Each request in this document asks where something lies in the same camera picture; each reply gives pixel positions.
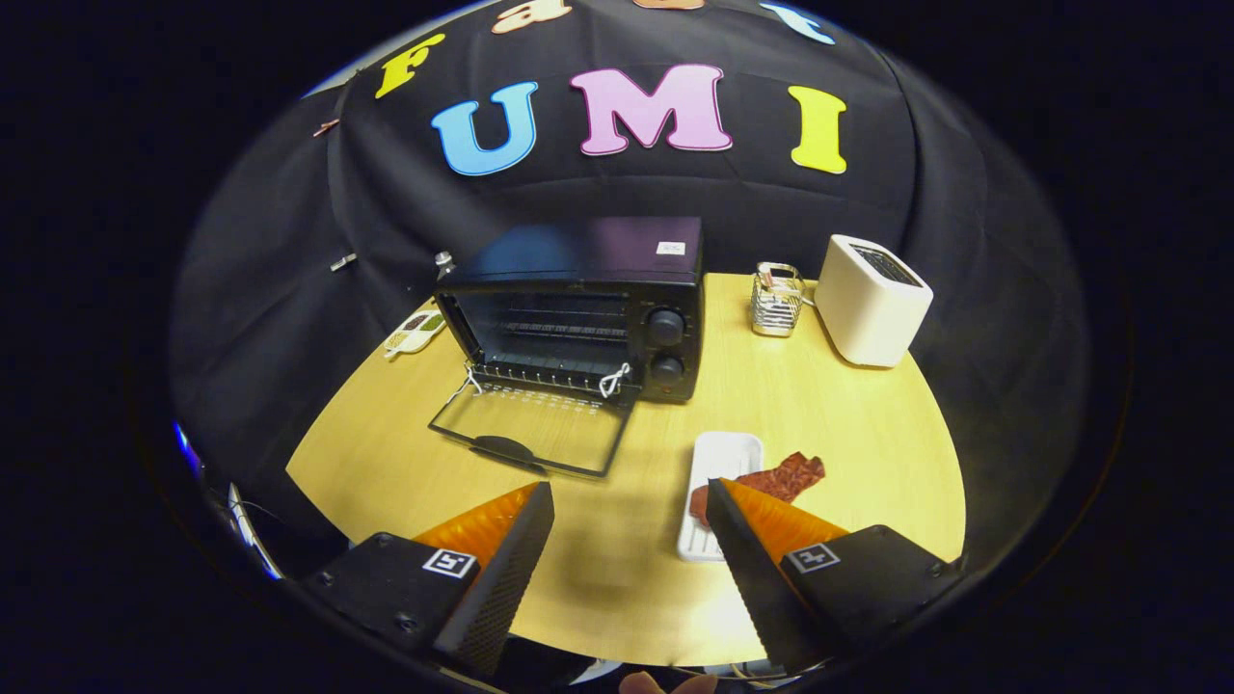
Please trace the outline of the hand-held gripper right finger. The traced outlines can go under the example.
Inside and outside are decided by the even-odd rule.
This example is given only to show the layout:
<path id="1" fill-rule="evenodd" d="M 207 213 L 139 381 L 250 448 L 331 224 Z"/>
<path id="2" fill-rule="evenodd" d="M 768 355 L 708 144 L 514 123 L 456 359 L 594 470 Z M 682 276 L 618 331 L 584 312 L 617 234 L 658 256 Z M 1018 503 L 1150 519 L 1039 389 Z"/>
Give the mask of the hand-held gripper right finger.
<path id="1" fill-rule="evenodd" d="M 965 578 L 887 524 L 847 531 L 735 480 L 707 488 L 740 600 L 768 659 L 791 675 L 882 650 Z"/>

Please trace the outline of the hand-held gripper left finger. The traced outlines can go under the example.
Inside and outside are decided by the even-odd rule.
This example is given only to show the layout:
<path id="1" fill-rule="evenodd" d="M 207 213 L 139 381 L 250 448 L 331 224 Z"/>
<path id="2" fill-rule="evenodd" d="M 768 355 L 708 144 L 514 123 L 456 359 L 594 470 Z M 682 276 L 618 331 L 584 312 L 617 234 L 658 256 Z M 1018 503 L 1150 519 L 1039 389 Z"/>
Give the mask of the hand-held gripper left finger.
<path id="1" fill-rule="evenodd" d="M 384 650 L 486 678 L 554 517 L 550 483 L 529 483 L 413 538 L 373 533 L 299 587 L 313 606 Z"/>

